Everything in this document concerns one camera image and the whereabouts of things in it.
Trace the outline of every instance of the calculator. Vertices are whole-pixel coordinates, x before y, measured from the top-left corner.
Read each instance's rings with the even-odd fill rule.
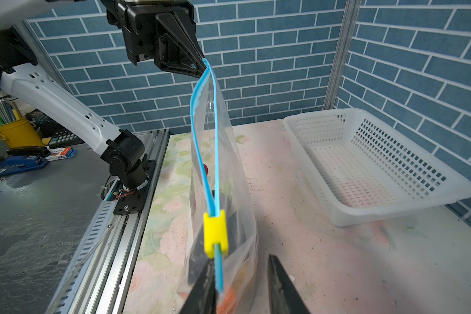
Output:
[[[67,147],[73,146],[77,144],[83,144],[84,141],[80,139],[80,137],[76,136],[72,132],[67,129],[62,129],[56,131],[54,135],[52,135],[51,140],[49,142],[49,148],[60,148],[60,147]]]

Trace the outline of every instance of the yellow bucket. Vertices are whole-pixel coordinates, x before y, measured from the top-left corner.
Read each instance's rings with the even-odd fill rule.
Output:
[[[42,139],[24,116],[14,122],[0,125],[0,140],[8,147],[45,146]]]

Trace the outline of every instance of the gray desk surface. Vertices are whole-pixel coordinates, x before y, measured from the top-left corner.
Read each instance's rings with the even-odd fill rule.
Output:
[[[0,313],[44,313],[101,202],[108,164],[75,148],[0,182]]]

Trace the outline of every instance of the wall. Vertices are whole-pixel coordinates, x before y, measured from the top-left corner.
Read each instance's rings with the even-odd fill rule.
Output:
[[[363,0],[337,97],[471,181],[471,0]],[[471,198],[451,205],[471,226]]]
[[[214,66],[232,124],[321,110],[345,0],[193,0],[197,37]],[[95,112],[133,132],[189,132],[196,79],[132,65],[121,31],[95,0],[30,19],[69,82]]]

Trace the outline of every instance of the light blue slotted strip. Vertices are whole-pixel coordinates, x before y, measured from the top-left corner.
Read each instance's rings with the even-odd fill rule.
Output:
[[[214,200],[211,196],[211,191],[209,190],[207,175],[204,171],[201,171],[201,174],[202,182],[204,183],[204,194],[206,194],[206,203],[208,205],[208,214],[210,217],[220,217],[220,163],[218,162],[218,107],[216,103],[216,80],[213,73],[213,69],[211,68],[211,65],[209,65],[207,59],[202,59],[202,61],[207,66],[207,69],[202,74],[201,78],[199,79],[199,82],[195,85],[194,92],[192,93],[192,97],[190,98],[190,125],[192,126],[192,136],[194,138],[195,153],[197,155],[197,160],[199,160],[199,168],[204,169],[199,149],[199,143],[197,142],[197,136],[195,134],[194,114],[195,110],[199,106],[201,90],[207,83],[207,77],[209,76],[209,74],[211,74],[214,86]],[[216,291],[220,294],[223,293],[223,264],[220,244],[215,244],[214,246],[214,280]]]

